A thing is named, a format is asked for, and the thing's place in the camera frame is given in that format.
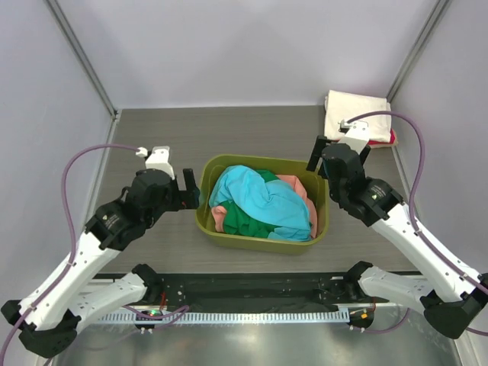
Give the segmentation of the olive green plastic bin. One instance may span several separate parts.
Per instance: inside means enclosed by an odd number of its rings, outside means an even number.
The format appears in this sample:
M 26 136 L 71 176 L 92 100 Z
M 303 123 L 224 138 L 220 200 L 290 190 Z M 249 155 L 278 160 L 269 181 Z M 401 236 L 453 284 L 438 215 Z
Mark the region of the olive green plastic bin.
M 307 242 L 293 242 L 279 239 L 260 239 L 247 236 L 228 235 L 218 233 L 215 221 L 208 204 L 210 193 L 225 168 L 231 165 L 245 165 L 252 169 L 266 169 L 279 175 L 294 175 L 298 177 L 307 190 L 307 197 L 311 199 L 317 212 L 317 234 Z M 317 172 L 307 170 L 307 161 L 293 159 L 279 159 L 264 156 L 244 156 L 223 154 L 214 156 L 204 166 L 201 175 L 200 206 L 196 210 L 195 222 L 197 227 L 213 240 L 216 245 L 231 249 L 247 249 L 261 252 L 274 252 L 287 255 L 301 255 L 309 247 L 317 244 L 325 236 L 329 228 L 329 186 L 326 180 Z

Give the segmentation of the light blue t shirt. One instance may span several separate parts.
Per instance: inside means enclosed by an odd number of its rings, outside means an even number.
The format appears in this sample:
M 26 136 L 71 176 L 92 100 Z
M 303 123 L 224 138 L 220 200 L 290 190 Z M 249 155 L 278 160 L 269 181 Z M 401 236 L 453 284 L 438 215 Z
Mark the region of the light blue t shirt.
M 316 208 L 295 175 L 230 166 L 217 179 L 209 207 L 218 233 L 295 242 L 316 238 Z

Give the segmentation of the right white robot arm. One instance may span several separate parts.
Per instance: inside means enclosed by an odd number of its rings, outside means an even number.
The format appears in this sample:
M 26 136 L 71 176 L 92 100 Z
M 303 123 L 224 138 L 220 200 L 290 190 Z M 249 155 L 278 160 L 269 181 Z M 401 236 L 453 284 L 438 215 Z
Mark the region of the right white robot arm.
M 397 247 L 423 278 L 413 280 L 358 262 L 346 274 L 344 293 L 354 302 L 379 297 L 401 304 L 422 314 L 445 337 L 459 339 L 487 305 L 487 276 L 453 255 L 388 183 L 366 176 L 369 151 L 364 143 L 335 143 L 318 136 L 307 170 L 327 180 L 332 201 Z

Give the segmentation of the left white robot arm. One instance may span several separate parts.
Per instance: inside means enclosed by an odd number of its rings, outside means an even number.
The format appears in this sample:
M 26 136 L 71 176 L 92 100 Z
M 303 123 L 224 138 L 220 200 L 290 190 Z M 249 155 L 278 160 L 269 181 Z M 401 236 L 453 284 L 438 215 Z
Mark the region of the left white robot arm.
M 132 303 L 151 305 L 160 299 L 163 281 L 146 264 L 136 265 L 100 291 L 88 295 L 81 291 L 164 213 L 197 209 L 194 173 L 184 169 L 183 175 L 186 188 L 180 190 L 177 180 L 164 171 L 138 171 L 131 186 L 95 211 L 75 248 L 45 282 L 23 300 L 9 300 L 2 306 L 2 315 L 29 352 L 53 358 L 102 316 Z

